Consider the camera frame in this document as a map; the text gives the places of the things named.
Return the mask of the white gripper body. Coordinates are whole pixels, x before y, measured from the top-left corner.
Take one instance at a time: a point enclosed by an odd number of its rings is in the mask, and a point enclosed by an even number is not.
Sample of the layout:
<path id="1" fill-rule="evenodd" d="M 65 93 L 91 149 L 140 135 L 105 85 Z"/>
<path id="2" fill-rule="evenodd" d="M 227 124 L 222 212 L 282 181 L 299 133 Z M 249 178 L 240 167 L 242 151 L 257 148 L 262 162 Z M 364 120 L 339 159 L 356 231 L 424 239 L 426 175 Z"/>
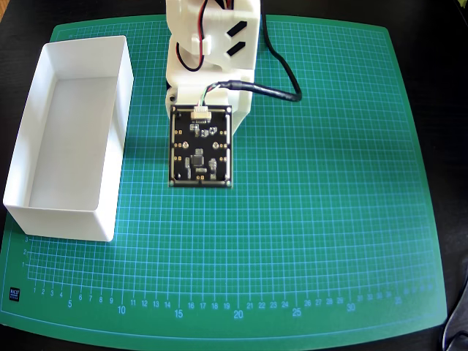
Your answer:
<path id="1" fill-rule="evenodd" d="M 198 72 L 183 73 L 181 69 L 167 71 L 169 89 L 165 97 L 166 110 L 170 112 L 171 105 L 196 105 L 205 88 L 212 83 L 228 80 L 254 82 L 253 69 L 234 69 L 223 72 L 219 67 L 201 69 Z M 231 91 L 227 88 L 216 88 L 205 98 L 207 105 L 230 105 L 232 108 L 233 133 L 250 113 L 252 92 Z"/>

